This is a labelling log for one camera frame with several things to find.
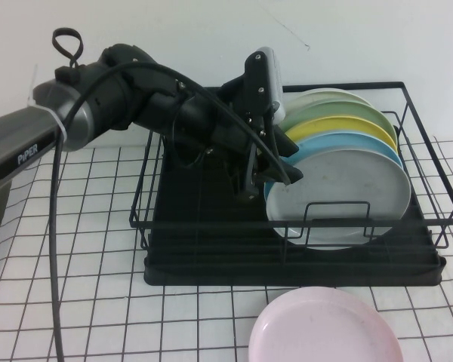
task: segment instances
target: white table surface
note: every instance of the white table surface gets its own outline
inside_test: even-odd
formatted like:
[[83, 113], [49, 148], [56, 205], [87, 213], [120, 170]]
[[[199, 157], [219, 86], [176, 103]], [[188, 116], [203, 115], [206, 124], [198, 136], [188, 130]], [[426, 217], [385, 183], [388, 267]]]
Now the white table surface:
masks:
[[[453, 139], [434, 146], [453, 185]], [[128, 224], [143, 150], [63, 157], [57, 247], [66, 360], [246, 362], [256, 317], [288, 288], [147, 285], [146, 252]], [[48, 153], [13, 181], [0, 230], [0, 360], [54, 360], [51, 162]], [[444, 197], [436, 194], [440, 203]], [[453, 227], [448, 239], [439, 251], [448, 260], [439, 286], [340, 288], [380, 312], [406, 362], [453, 361]]]

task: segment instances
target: white cable tie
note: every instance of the white cable tie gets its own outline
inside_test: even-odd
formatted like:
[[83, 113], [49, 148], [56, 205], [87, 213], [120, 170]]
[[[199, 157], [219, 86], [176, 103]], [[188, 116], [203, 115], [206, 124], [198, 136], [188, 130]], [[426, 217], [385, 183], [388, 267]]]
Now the white cable tie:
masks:
[[60, 120], [60, 117], [52, 109], [38, 105], [35, 102], [35, 100], [33, 99], [33, 85], [35, 83], [36, 76], [37, 76], [37, 64], [35, 64], [33, 67], [32, 84], [30, 85], [30, 89], [29, 89], [29, 98], [27, 100], [27, 106], [49, 112], [51, 114], [52, 118], [57, 122], [57, 125], [60, 128], [60, 132], [62, 132], [62, 134], [63, 134], [63, 142], [65, 143], [67, 140], [67, 130], [64, 127], [62, 121]]

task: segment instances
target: robotic arm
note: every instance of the robotic arm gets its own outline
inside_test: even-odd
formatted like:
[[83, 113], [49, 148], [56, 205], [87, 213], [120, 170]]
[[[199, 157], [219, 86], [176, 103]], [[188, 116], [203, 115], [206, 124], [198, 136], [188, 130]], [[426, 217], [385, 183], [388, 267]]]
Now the robotic arm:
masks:
[[[61, 35], [79, 40], [76, 54], [58, 44], [57, 37]], [[79, 66], [77, 60], [83, 44], [78, 32], [58, 29], [52, 43], [70, 59], [70, 65], [56, 69], [54, 80], [33, 90], [39, 108], [31, 106], [0, 117], [0, 187], [55, 145], [60, 134], [56, 117], [65, 121], [81, 97], [86, 97], [85, 101], [71, 122], [65, 124], [66, 151], [84, 147], [109, 129], [125, 130], [134, 122], [163, 135], [177, 153], [178, 161], [183, 160], [180, 162], [183, 166], [188, 159], [220, 158], [239, 198], [256, 197], [258, 186], [266, 181], [293, 183], [302, 178], [299, 170], [279, 158], [294, 154], [298, 148], [276, 126], [285, 113], [278, 67], [271, 49], [254, 52], [245, 61], [243, 75], [212, 90], [244, 123], [237, 124], [210, 97], [202, 96], [188, 84], [165, 72], [131, 65], [131, 62], [156, 64], [138, 47], [117, 44], [107, 48], [96, 63]], [[121, 66], [124, 70], [111, 72]], [[101, 77], [99, 86], [88, 89]], [[246, 128], [267, 149], [257, 150], [259, 140], [255, 142]], [[278, 162], [268, 158], [269, 153]]]

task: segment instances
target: stack of plates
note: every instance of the stack of plates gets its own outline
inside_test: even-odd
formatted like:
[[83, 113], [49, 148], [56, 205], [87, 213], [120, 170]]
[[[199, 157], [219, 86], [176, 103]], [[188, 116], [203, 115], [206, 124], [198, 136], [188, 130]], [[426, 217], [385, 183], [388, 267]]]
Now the stack of plates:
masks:
[[[308, 204], [308, 220], [403, 216], [411, 186], [398, 156], [394, 127], [381, 112], [355, 94], [331, 88], [304, 92], [285, 108], [287, 115], [279, 126], [299, 146], [285, 161], [304, 178], [289, 186], [265, 185], [270, 220], [302, 220]], [[307, 247], [343, 249], [389, 229], [312, 228]], [[282, 237], [287, 232], [292, 243], [306, 242], [307, 230], [276, 231]]]

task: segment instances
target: blue plate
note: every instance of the blue plate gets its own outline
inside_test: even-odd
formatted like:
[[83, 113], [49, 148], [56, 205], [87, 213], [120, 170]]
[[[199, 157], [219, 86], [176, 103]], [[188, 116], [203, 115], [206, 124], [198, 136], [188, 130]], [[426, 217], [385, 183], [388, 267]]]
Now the blue plate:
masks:
[[[325, 151], [330, 148], [337, 147], [356, 147], [360, 149], [368, 149], [374, 152], [381, 153], [391, 160], [395, 161], [401, 168], [401, 158], [388, 146], [385, 142], [366, 133], [348, 131], [348, 130], [333, 130], [332, 132], [318, 133], [313, 137], [301, 140], [297, 143], [299, 150], [289, 158], [283, 158], [288, 164], [294, 165], [306, 157], [315, 155], [318, 152]], [[265, 200], [272, 188], [273, 183], [265, 183], [263, 188], [263, 196]]]

